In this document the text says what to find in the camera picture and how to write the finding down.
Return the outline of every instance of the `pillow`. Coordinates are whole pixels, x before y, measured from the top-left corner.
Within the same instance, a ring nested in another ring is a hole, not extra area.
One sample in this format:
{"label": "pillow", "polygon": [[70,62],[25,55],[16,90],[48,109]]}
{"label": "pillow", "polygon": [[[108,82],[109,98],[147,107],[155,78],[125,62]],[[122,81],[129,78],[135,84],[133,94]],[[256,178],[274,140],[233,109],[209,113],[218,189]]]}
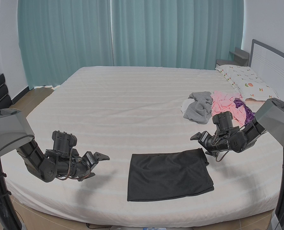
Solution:
{"label": "pillow", "polygon": [[222,65],[217,66],[216,70],[224,75],[244,99],[266,101],[268,98],[278,98],[276,92],[263,82],[250,67]]}

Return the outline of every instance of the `curtain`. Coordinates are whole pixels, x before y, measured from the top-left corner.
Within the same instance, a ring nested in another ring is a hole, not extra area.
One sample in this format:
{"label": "curtain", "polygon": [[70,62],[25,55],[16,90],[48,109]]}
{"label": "curtain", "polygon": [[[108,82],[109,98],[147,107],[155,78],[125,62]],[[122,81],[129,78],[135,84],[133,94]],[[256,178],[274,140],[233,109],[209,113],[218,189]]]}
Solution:
{"label": "curtain", "polygon": [[30,88],[63,83],[80,67],[112,66],[110,0],[18,0]]}
{"label": "curtain", "polygon": [[243,20],[244,0],[112,0],[114,64],[214,69]]}

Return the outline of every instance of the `wall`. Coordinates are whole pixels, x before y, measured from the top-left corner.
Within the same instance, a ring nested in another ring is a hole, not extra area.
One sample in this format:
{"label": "wall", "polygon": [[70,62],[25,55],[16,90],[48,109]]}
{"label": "wall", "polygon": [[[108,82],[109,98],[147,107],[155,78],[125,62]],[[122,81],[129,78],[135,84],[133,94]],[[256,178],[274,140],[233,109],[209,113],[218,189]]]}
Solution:
{"label": "wall", "polygon": [[284,52],[284,0],[244,0],[243,50],[252,39]]}
{"label": "wall", "polygon": [[28,86],[18,45],[17,1],[0,0],[0,73],[11,99]]}

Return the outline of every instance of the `black baseboard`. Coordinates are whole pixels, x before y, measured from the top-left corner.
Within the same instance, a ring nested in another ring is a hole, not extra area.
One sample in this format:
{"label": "black baseboard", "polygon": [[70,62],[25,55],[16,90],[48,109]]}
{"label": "black baseboard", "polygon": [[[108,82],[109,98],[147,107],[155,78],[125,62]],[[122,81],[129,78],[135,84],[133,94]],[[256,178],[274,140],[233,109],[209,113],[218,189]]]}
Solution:
{"label": "black baseboard", "polygon": [[27,86],[26,88],[24,88],[16,97],[14,97],[12,99],[12,105],[14,105],[15,103],[17,103],[17,101],[22,98],[25,94],[27,94],[29,92],[29,87]]}

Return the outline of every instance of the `white bed sheet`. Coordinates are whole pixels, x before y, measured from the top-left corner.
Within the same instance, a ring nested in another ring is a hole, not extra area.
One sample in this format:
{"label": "white bed sheet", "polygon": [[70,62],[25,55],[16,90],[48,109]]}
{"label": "white bed sheet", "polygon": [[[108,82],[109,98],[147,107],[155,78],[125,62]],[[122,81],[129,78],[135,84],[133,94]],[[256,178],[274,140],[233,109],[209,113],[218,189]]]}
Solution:
{"label": "white bed sheet", "polygon": [[[282,147],[270,135],[220,163],[207,156],[214,191],[156,202],[127,202],[132,153],[168,153],[199,148],[190,137],[215,125],[182,117],[191,92],[234,92],[218,71],[162,67],[84,67],[27,117],[41,150],[52,149],[54,130],[73,133],[80,155],[101,152],[95,177],[45,183],[29,174],[16,151],[2,157],[7,186],[25,205],[93,224],[192,227],[234,220],[276,206]],[[256,111],[262,103],[247,102]]]}

